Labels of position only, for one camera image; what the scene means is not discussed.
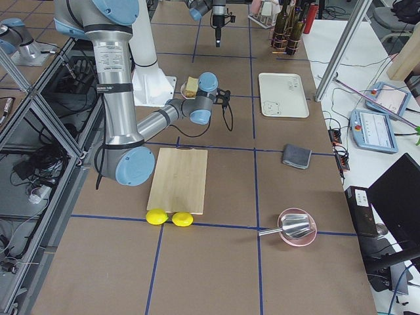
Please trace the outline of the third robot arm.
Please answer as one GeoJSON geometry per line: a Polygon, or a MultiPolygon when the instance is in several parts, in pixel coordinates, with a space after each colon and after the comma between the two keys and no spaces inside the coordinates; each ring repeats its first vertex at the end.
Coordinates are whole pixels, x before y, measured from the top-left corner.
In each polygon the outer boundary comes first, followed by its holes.
{"type": "Polygon", "coordinates": [[[49,55],[49,50],[43,53],[44,47],[35,41],[21,19],[1,21],[1,48],[17,66],[44,65],[49,55]]]}

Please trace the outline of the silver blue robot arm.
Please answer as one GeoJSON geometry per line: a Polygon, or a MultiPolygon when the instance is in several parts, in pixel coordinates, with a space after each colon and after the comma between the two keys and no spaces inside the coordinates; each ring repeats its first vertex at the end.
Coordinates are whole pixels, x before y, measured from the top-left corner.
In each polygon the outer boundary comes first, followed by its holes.
{"type": "Polygon", "coordinates": [[[144,143],[178,119],[208,124],[217,97],[215,74],[200,75],[193,99],[167,100],[164,107],[136,120],[138,89],[133,75],[146,75],[143,90],[161,94],[171,88],[158,66],[150,16],[145,1],[55,1],[57,31],[93,44],[98,84],[104,105],[104,138],[96,146],[98,177],[138,186],[152,174],[155,158],[144,143]]]}

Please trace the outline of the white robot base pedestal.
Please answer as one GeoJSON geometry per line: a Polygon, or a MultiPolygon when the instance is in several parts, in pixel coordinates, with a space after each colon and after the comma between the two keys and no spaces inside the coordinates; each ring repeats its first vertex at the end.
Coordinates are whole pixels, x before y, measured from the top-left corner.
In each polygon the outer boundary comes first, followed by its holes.
{"type": "Polygon", "coordinates": [[[135,64],[132,78],[135,106],[162,107],[173,98],[177,79],[166,76],[158,64],[146,2],[135,3],[139,5],[139,14],[129,42],[135,64]]]}

